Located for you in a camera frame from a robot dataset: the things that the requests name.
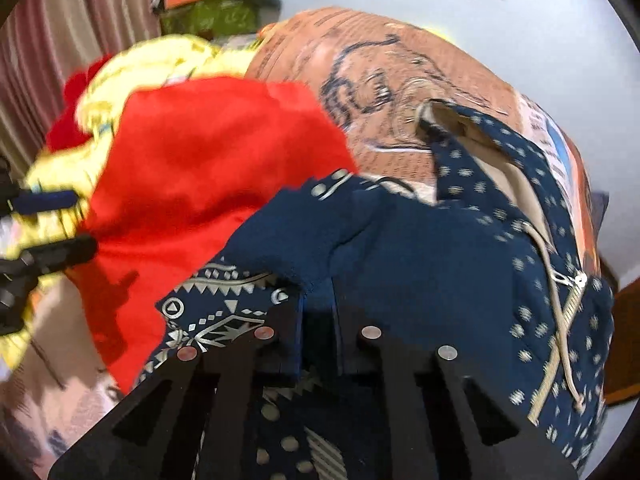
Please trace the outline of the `striped maroon curtain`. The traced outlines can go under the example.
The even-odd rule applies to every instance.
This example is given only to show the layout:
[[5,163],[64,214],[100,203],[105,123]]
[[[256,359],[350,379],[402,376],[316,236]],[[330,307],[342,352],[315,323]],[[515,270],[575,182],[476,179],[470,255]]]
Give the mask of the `striped maroon curtain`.
[[149,0],[18,0],[1,27],[1,153],[24,174],[64,108],[66,80],[158,36]]

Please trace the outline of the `navy patterned zip hoodie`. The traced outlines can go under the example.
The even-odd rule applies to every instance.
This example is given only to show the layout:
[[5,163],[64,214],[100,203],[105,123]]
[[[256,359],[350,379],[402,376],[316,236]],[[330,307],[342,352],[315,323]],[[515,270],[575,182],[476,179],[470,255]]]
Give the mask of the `navy patterned zip hoodie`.
[[538,146],[470,108],[425,105],[436,200],[412,184],[340,169],[284,190],[158,305],[157,368],[183,347],[230,344],[271,306],[307,318],[303,375],[264,393],[253,474],[369,479],[382,463],[371,377],[337,385],[343,308],[406,344],[457,350],[498,400],[582,470],[600,434],[613,294],[578,254],[567,201]]

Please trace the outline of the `green patterned storage box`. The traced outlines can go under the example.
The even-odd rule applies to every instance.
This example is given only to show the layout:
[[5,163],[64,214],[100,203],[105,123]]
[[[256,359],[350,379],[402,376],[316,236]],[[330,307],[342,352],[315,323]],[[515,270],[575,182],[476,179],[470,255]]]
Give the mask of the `green patterned storage box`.
[[206,40],[258,31],[258,10],[246,0],[198,0],[160,14],[163,35],[193,35]]

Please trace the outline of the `newspaper print bed cover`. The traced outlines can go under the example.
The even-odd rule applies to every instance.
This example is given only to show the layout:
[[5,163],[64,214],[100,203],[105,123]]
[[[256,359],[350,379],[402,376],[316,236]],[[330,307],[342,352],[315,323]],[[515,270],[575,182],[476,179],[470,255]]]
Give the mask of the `newspaper print bed cover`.
[[[70,77],[64,90],[70,109],[51,130],[46,154],[26,180],[70,186],[81,206],[18,220],[10,253],[70,234],[83,214],[96,218],[108,204],[108,190],[160,195],[162,185],[176,177],[194,180],[198,158],[208,174],[241,186],[255,181],[256,172],[228,151],[221,133],[208,140],[177,139],[186,159],[144,179],[137,176],[144,162],[125,153],[122,136],[98,136],[100,120],[118,127],[136,91],[174,82],[198,87],[220,76],[292,81],[292,96],[333,122],[329,139],[312,156],[326,158],[344,140],[346,156],[361,171],[405,179],[426,202],[435,198],[436,172],[431,156],[409,145],[416,108],[441,98],[502,120],[544,151],[570,208],[579,265],[599,272],[586,170],[575,144],[552,118],[434,32],[341,8],[296,14],[246,48],[216,47],[192,35],[141,41]],[[127,268],[111,260],[41,280],[26,330],[1,341],[11,370],[1,383],[1,442],[9,456],[44,478],[58,456],[114,408],[163,336],[157,300],[204,256],[203,248],[194,248],[176,262],[158,259],[158,284],[142,278],[123,285]]]

